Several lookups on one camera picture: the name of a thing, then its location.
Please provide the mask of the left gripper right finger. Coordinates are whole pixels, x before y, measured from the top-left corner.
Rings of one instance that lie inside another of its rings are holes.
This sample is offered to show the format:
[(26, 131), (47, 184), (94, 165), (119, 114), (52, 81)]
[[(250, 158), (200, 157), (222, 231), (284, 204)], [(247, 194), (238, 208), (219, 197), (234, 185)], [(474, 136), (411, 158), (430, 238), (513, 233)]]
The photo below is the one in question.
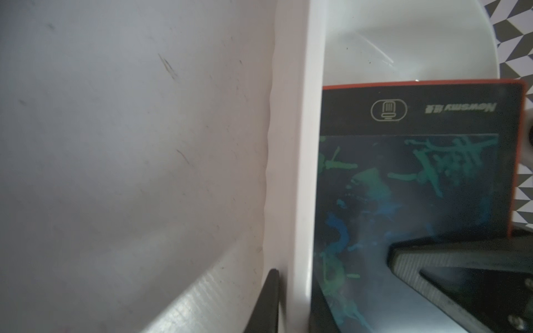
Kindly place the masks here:
[(532, 331), (532, 236), (396, 246), (391, 272), (467, 332)]

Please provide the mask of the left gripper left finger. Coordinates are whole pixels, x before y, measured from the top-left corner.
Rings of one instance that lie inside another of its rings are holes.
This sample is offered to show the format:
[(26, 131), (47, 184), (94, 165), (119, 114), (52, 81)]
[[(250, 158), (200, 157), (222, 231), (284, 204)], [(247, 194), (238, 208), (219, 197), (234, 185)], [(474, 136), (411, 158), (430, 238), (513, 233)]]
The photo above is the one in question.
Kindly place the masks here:
[(271, 269), (243, 333), (277, 333), (280, 272)]

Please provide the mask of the white plastic storage tray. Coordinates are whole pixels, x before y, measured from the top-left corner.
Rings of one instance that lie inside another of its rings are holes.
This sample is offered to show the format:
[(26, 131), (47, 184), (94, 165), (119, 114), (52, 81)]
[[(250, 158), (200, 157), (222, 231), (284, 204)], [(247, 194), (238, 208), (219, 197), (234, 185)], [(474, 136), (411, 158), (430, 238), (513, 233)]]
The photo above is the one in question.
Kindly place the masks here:
[(496, 79), (479, 1), (279, 1), (266, 166), (266, 270), (281, 274), (279, 328), (310, 323), (324, 85)]

